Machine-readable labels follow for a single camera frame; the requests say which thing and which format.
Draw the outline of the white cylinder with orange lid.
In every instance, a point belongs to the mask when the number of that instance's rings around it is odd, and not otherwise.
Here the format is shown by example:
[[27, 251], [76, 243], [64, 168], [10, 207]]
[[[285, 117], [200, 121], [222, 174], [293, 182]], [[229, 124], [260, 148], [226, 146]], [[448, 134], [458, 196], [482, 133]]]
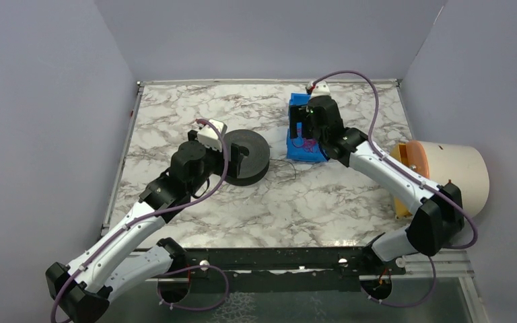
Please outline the white cylinder with orange lid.
[[473, 147], [412, 140], [398, 143], [390, 155], [421, 176], [459, 187], [462, 207], [475, 217], [489, 196], [489, 174], [481, 154]]

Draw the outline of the blue plastic bin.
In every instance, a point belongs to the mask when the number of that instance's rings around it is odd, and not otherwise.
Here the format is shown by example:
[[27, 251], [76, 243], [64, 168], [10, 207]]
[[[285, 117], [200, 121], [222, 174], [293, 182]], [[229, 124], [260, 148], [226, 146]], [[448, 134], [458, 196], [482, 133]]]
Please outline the blue plastic bin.
[[[310, 98], [308, 94], [291, 93], [288, 106], [305, 105]], [[286, 136], [287, 159], [296, 162], [320, 163], [325, 162], [323, 154], [319, 150], [318, 143], [314, 139], [302, 137], [302, 124], [298, 124], [298, 138], [289, 138], [289, 128]]]

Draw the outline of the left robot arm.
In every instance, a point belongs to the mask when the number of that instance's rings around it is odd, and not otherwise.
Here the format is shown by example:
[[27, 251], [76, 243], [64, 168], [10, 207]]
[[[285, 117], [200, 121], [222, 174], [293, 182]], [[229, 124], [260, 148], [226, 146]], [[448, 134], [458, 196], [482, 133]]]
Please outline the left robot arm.
[[204, 127], [191, 131], [172, 155], [170, 166], [147, 184], [116, 227], [68, 264], [46, 270], [53, 307], [67, 322], [97, 322], [128, 289], [154, 275], [188, 271], [186, 251], [172, 238], [160, 240], [143, 256], [130, 259], [141, 242], [181, 211], [211, 197], [228, 178], [238, 178], [248, 148]]

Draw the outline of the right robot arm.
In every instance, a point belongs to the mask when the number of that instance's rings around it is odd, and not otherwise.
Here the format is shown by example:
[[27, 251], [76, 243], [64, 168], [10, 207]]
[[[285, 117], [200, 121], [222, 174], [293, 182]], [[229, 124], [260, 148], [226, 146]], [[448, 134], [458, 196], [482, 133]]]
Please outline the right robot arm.
[[383, 152], [363, 131], [344, 126], [330, 96], [289, 106], [289, 135], [314, 139], [327, 159], [371, 178], [412, 214], [409, 225], [382, 234], [364, 247], [367, 263], [377, 266], [416, 253], [433, 256], [463, 229], [460, 189], [420, 176]]

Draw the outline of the black round spool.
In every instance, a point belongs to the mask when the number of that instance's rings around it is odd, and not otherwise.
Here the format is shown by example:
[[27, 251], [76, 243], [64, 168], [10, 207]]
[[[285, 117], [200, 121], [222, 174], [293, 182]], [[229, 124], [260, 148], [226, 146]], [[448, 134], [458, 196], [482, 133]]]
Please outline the black round spool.
[[270, 147], [267, 140], [256, 131], [238, 129], [224, 136], [229, 148], [237, 145], [238, 159], [229, 161], [229, 170], [225, 178], [234, 186], [250, 186], [259, 182], [266, 175], [270, 163]]

